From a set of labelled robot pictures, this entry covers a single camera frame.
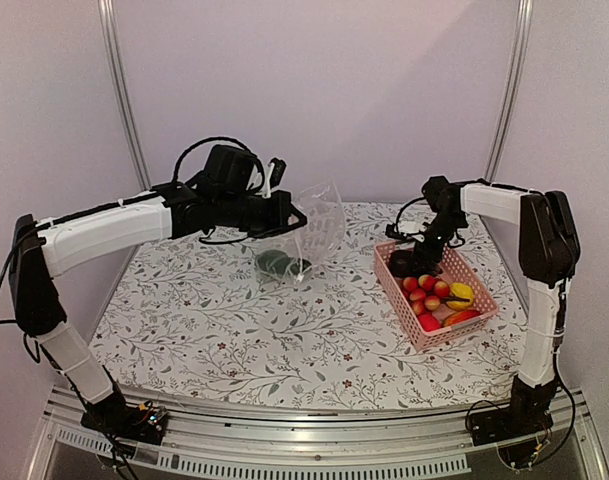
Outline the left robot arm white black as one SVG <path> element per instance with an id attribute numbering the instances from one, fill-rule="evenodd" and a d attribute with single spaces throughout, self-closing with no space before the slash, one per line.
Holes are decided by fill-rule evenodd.
<path id="1" fill-rule="evenodd" d="M 210 145 L 206 163 L 189 180 L 179 179 L 181 162 L 169 182 L 126 199 L 59 218 L 16 222 L 13 246 L 3 271 L 8 276 L 16 324 L 94 406 L 95 419 L 112 434 L 132 426 L 109 373 L 69 324 L 55 287 L 56 277 L 119 250 L 147 242 L 176 240 L 201 233 L 208 243 L 218 227 L 236 229 L 245 239 L 265 239 L 306 225 L 306 216 L 279 184 L 286 168 L 273 159 L 267 166 L 242 142 L 208 137 L 185 149 L 180 160 Z"/>

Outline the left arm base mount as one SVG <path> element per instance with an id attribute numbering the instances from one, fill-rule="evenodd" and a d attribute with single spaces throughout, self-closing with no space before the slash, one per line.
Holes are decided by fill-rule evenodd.
<path id="1" fill-rule="evenodd" d="M 120 395 L 110 396 L 98 404 L 83 403 L 81 425 L 111 438 L 161 445 L 168 425 L 168 410 L 146 401 L 128 405 Z"/>

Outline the dark purple eggplant toy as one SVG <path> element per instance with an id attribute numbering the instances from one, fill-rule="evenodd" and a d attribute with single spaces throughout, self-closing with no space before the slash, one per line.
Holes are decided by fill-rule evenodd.
<path id="1" fill-rule="evenodd" d="M 414 253 L 411 250 L 395 250 L 388 261 L 389 271 L 395 278 L 411 277 L 415 274 L 416 266 Z"/>

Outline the clear zip top bag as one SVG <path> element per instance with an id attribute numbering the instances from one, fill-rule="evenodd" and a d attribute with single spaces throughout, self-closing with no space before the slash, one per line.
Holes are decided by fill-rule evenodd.
<path id="1" fill-rule="evenodd" d="M 258 242 L 254 248 L 254 267 L 261 281 L 274 281 L 297 285 L 309 280 L 323 263 L 330 260 L 340 247 L 346 220 L 341 195 L 333 179 L 311 186 L 295 196 L 293 204 L 308 218 L 306 226 L 285 235 Z M 291 257 L 304 258 L 312 263 L 312 269 L 301 282 L 289 275 L 277 278 L 260 273 L 255 259 L 263 251 L 281 250 Z"/>

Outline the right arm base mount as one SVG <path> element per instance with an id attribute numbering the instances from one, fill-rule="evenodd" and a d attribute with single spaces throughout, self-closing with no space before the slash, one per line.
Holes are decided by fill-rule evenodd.
<path id="1" fill-rule="evenodd" d="M 508 467 L 532 467 L 549 440 L 553 419 L 550 404 L 557 393 L 558 380 L 530 387 L 517 376 L 513 379 L 507 407 L 490 403 L 491 410 L 473 412 L 465 417 L 465 427 L 475 446 L 512 441 L 498 450 Z"/>

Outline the yellow lemon toy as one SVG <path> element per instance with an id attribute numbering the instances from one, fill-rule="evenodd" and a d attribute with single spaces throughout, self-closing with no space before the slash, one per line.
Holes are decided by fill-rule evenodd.
<path id="1" fill-rule="evenodd" d="M 446 305 L 454 311 L 463 311 L 473 306 L 475 293 L 473 288 L 464 283 L 453 282 Z"/>

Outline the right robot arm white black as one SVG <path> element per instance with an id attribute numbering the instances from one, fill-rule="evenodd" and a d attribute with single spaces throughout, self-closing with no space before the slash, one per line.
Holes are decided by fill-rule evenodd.
<path id="1" fill-rule="evenodd" d="M 579 238 L 566 195 L 488 183 L 450 182 L 433 176 L 421 189 L 435 214 L 412 250 L 412 269 L 427 273 L 442 261 L 443 251 L 468 214 L 518 227 L 518 261 L 528 287 L 525 351 L 513 382 L 511 401 L 501 427 L 521 436 L 540 417 L 531 398 L 550 400 L 557 389 L 557 355 L 563 341 L 567 295 L 580 257 Z"/>

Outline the red strawberry toy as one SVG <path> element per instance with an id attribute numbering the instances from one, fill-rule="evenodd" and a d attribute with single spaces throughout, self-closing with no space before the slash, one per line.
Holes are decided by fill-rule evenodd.
<path id="1" fill-rule="evenodd" d="M 431 313 L 419 315 L 418 321 L 425 332 L 433 332 L 442 328 L 440 321 Z"/>

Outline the green cucumber toy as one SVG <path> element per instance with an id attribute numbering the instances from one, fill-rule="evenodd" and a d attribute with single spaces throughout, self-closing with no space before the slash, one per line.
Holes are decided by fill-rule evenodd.
<path id="1" fill-rule="evenodd" d="M 312 263 L 304 258 L 292 257 L 289 259 L 286 273 L 295 282 L 301 282 L 312 269 Z"/>

